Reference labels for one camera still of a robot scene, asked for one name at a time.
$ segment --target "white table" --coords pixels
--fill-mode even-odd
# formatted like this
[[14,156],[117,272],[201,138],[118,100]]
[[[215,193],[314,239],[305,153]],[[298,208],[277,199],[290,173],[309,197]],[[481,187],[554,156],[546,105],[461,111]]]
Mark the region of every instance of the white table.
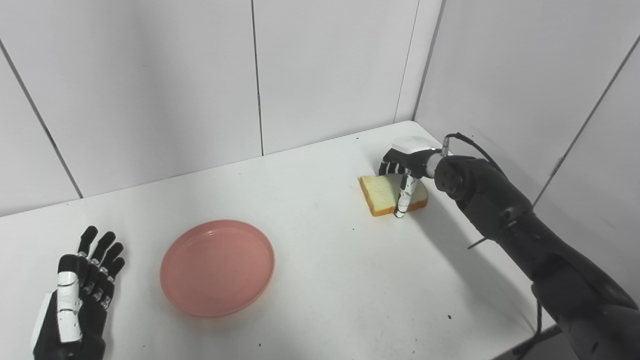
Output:
[[[423,179],[427,208],[372,217],[358,184],[402,122],[155,183],[0,218],[0,358],[27,358],[58,258],[89,224],[125,244],[106,359],[491,359],[533,333],[529,281]],[[159,267],[189,228],[238,219],[276,254],[268,290],[222,319],[183,315]],[[545,314],[545,325],[551,320]]]

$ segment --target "panel seam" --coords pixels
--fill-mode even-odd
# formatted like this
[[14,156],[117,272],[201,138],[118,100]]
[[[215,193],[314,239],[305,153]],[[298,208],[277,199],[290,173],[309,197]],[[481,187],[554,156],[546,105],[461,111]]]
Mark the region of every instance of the panel seam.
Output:
[[402,89],[404,86],[404,77],[406,76],[406,65],[409,63],[409,55],[411,54],[411,45],[413,44],[413,33],[415,32],[415,23],[418,19],[418,11],[420,9],[420,0],[418,0],[418,5],[415,7],[415,15],[413,16],[413,27],[411,28],[411,37],[409,38],[409,48],[406,52],[406,58],[404,59],[404,70],[402,73],[402,80],[400,81],[400,91],[398,92],[398,101],[396,102],[396,112],[394,113],[394,124],[396,123],[398,117],[398,107],[400,106],[400,98],[402,97]]
[[251,25],[253,28],[253,60],[255,62],[255,90],[258,95],[258,124],[260,126],[260,153],[264,156],[264,137],[262,135],[262,103],[260,101],[260,76],[258,75],[258,41],[255,36],[255,7],[251,0]]
[[629,51],[625,55],[625,58],[622,59],[622,62],[620,63],[620,65],[618,65],[618,68],[616,69],[616,72],[614,72],[613,77],[611,77],[611,79],[609,80],[607,86],[604,88],[604,91],[602,92],[602,94],[600,94],[600,97],[598,98],[598,100],[596,101],[595,105],[591,109],[591,112],[587,116],[587,119],[585,119],[585,121],[582,123],[582,126],[580,126],[580,129],[578,130],[578,133],[575,135],[575,137],[573,138],[573,140],[569,144],[569,147],[564,152],[564,154],[560,157],[559,162],[554,167],[554,170],[552,171],[551,175],[547,179],[547,182],[542,187],[542,190],[540,190],[540,193],[536,197],[536,200],[533,202],[533,206],[535,206],[538,203],[538,201],[540,200],[540,197],[542,197],[542,194],[547,190],[549,184],[551,183],[551,180],[553,180],[553,178],[556,176],[558,170],[560,169],[560,167],[564,163],[564,160],[569,155],[569,152],[573,149],[573,146],[578,141],[578,138],[580,137],[580,135],[582,135],[582,132],[584,131],[584,128],[587,126],[587,124],[589,124],[589,121],[591,121],[591,118],[593,118],[593,115],[595,114],[596,110],[600,107],[600,103],[602,103],[602,100],[604,100],[605,96],[609,92],[609,89],[611,89],[611,86],[613,85],[615,80],[618,78],[618,75],[622,71],[622,68],[625,67],[625,64],[627,64],[627,60],[629,60],[629,58],[631,57],[631,54],[636,49],[636,47],[638,45],[638,42],[640,42],[640,35],[638,35],[638,37],[636,38],[636,41],[633,43],[633,45],[631,45],[631,49],[629,49]]
[[80,187],[78,187],[76,179],[74,179],[74,176],[71,174],[71,170],[69,169],[69,166],[67,166],[67,162],[65,161],[64,157],[62,156],[62,153],[60,152],[60,149],[58,148],[58,145],[56,144],[56,141],[53,139],[53,135],[51,135],[51,132],[49,131],[49,128],[47,127],[47,124],[44,122],[44,119],[42,118],[42,115],[40,114],[40,111],[36,107],[36,104],[33,101],[33,98],[31,97],[31,94],[29,93],[29,90],[27,89],[27,86],[24,84],[24,81],[22,80],[22,77],[18,73],[18,70],[15,67],[15,64],[13,63],[13,60],[11,59],[11,56],[9,56],[9,52],[7,51],[6,47],[4,46],[4,43],[3,43],[1,38],[0,38],[0,51],[2,51],[2,53],[4,55],[4,58],[6,59],[6,62],[9,64],[9,68],[11,68],[11,71],[13,72],[13,76],[15,76],[15,79],[18,81],[18,84],[20,85],[20,88],[22,89],[22,92],[24,93],[24,96],[27,98],[27,101],[29,102],[29,105],[31,106],[31,110],[33,110],[33,113],[36,115],[36,118],[38,119],[38,121],[40,123],[40,126],[44,130],[44,133],[47,135],[47,138],[49,139],[49,143],[51,144],[51,147],[53,147],[53,151],[56,153],[56,156],[58,157],[58,160],[60,161],[60,163],[62,164],[62,167],[65,169],[65,172],[67,173],[69,181],[71,181],[71,184],[73,185],[74,189],[76,190],[76,193],[77,193],[78,197],[80,199],[83,199],[84,196],[82,195],[82,192],[80,191]]

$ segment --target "pink plate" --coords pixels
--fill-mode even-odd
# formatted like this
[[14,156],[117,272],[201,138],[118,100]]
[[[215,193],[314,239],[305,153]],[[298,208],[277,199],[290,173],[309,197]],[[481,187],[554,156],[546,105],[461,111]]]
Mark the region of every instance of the pink plate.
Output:
[[216,318],[260,297],[274,267],[273,247],[260,230],[240,221],[217,220],[175,240],[160,266],[160,285],[178,309]]

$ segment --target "white bread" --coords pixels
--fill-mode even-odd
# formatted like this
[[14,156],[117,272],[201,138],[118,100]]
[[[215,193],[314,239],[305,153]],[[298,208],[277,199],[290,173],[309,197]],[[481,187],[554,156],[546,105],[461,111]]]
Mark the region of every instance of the white bread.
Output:
[[[378,217],[394,212],[398,195],[400,194],[401,181],[401,174],[362,176],[360,178],[360,187],[362,187],[362,192],[371,210],[371,215]],[[428,199],[429,194],[424,184],[422,181],[417,181],[407,211],[413,211],[427,206]]]

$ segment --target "black cable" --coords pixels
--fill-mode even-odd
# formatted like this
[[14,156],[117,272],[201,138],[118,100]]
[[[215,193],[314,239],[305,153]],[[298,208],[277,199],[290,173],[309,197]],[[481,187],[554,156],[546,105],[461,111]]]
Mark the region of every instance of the black cable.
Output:
[[538,327],[536,328],[536,332],[533,334],[533,336],[531,336],[529,340],[527,340],[528,342],[527,347],[524,350],[522,350],[522,353],[520,354],[520,356],[518,356],[517,360],[524,359],[524,357],[529,353],[529,351],[531,351],[533,346],[535,346],[535,344],[538,343],[538,337],[542,333],[542,305],[540,304],[540,301],[538,301],[537,308],[538,308]]
[[480,147],[480,145],[476,144],[475,141],[471,140],[470,138],[466,137],[465,135],[462,135],[461,133],[451,133],[448,134],[447,136],[445,136],[445,138],[456,138],[458,140],[461,140],[462,142],[465,142],[471,146],[473,146],[476,150],[478,150],[483,156],[484,158],[489,161],[489,164],[491,164],[496,170],[498,170],[502,175],[504,175],[504,177],[506,177],[507,175],[504,174],[504,171],[502,171],[502,169],[498,166],[498,163],[495,162],[495,160],[493,160],[493,158],[486,152],[484,151],[484,149],[482,147]]

